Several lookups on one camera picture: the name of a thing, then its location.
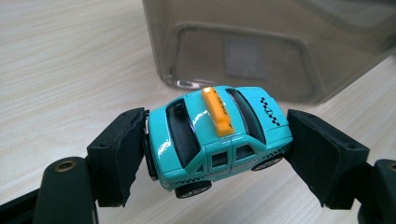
table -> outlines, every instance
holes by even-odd
[[[396,57],[390,56],[313,113],[396,160]],[[0,3],[0,204],[39,188],[44,169],[86,146],[121,112],[154,109],[181,94],[156,74],[141,1]],[[357,223],[321,208],[286,161],[214,183],[187,200],[149,178],[143,161],[125,208],[101,223]]]

car's rear wheel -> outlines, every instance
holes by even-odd
[[[251,168],[251,171],[260,171],[260,170],[266,169],[270,166],[277,164],[282,159],[283,159],[282,156],[277,156],[275,158],[271,158],[270,160],[262,161],[259,164],[255,165],[253,168]]]
[[[194,195],[207,191],[212,187],[211,181],[190,183],[175,189],[176,197],[179,199],[190,198]]]

wood grain surface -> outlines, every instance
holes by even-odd
[[[395,73],[390,56],[326,103],[280,104],[357,139],[371,164],[396,160]],[[0,204],[37,189],[52,162],[85,157],[121,112],[186,92],[156,73],[141,1],[1,1]],[[286,161],[178,200],[150,180],[143,161],[125,208],[98,213],[101,223],[357,223],[359,206],[321,208]]]

transparent container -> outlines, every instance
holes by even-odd
[[[341,0],[143,0],[158,75],[169,85],[262,86],[317,103],[396,45],[396,4]]]

car's front wheel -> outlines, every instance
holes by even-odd
[[[179,199],[190,198],[194,195],[207,191],[212,187],[211,181],[190,183],[175,189],[176,197]]]
[[[268,168],[268,167],[270,167],[270,166],[272,166],[272,165],[277,164],[277,163],[280,162],[282,159],[283,159],[282,156],[278,156],[278,157],[272,158],[272,159],[267,160],[267,161],[262,161],[262,162],[260,162],[259,164],[255,165],[253,168],[251,168],[251,171],[260,171],[260,170],[263,170],[263,169],[265,169],[265,168]]]

